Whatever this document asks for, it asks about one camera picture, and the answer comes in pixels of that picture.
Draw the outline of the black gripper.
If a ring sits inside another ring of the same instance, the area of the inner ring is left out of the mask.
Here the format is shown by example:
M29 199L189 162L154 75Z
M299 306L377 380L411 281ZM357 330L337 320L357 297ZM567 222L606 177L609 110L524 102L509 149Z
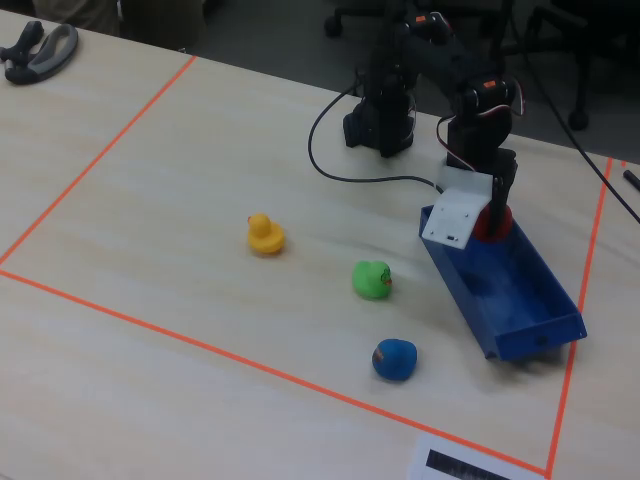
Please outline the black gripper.
M503 148L511 129L511 117L455 118L447 126L449 152L446 165L464 170L473 168L493 176L488 220L490 236L505 236L512 224L507 202L518 164L516 153Z

